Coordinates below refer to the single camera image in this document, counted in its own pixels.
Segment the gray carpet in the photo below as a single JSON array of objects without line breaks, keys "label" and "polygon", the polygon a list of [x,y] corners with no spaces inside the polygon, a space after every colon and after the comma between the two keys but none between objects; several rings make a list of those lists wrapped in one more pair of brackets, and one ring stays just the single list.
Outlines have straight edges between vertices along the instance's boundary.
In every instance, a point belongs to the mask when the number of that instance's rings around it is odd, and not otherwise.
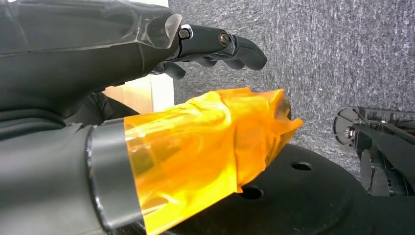
[{"label": "gray carpet", "polygon": [[268,56],[262,71],[182,64],[176,103],[210,90],[284,88],[305,126],[292,143],[359,178],[358,159],[337,144],[344,106],[415,111],[415,0],[170,0],[186,24],[251,39]]}]

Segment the yellow tape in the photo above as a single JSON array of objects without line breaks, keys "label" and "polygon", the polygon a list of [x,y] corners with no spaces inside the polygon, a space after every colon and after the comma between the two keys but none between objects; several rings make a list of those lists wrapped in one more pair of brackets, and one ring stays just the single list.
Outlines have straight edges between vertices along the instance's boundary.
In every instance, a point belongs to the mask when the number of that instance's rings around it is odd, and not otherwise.
[{"label": "yellow tape", "polygon": [[164,112],[125,118],[147,233],[159,234],[253,180],[302,121],[283,90],[221,90]]}]

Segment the silver metal band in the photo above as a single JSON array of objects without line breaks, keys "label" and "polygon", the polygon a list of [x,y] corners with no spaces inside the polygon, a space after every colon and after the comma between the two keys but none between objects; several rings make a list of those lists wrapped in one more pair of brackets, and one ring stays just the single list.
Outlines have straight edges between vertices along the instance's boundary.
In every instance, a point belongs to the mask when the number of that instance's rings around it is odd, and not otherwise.
[{"label": "silver metal band", "polygon": [[113,230],[143,220],[125,141],[124,119],[96,127],[88,145],[89,178],[103,226]]}]

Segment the hex bolt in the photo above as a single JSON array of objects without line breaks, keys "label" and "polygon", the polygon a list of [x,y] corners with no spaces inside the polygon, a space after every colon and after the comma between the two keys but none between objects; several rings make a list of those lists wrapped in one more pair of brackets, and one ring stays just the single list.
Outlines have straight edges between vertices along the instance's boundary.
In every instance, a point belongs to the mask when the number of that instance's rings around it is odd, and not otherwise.
[{"label": "hex bolt", "polygon": [[355,136],[356,136],[356,130],[353,127],[349,126],[348,128],[346,128],[346,130],[345,130],[345,137],[346,138],[352,139]]},{"label": "hex bolt", "polygon": [[189,37],[190,37],[190,33],[189,33],[189,31],[188,31],[187,29],[181,29],[181,30],[179,31],[179,37],[180,37],[181,39],[187,39],[187,38],[189,38]]},{"label": "hex bolt", "polygon": [[219,42],[222,46],[226,47],[229,43],[229,35],[227,33],[221,33],[219,35]]}]

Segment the black fabric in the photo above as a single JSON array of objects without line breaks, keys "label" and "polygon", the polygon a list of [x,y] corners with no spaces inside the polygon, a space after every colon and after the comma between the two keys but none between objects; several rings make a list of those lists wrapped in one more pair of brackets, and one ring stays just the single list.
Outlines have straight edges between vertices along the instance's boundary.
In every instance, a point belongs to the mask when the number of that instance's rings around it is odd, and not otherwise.
[{"label": "black fabric", "polygon": [[100,125],[106,120],[124,118],[138,114],[138,112],[107,97],[103,93],[93,93],[84,100],[81,108],[75,115],[65,120],[65,123]]}]

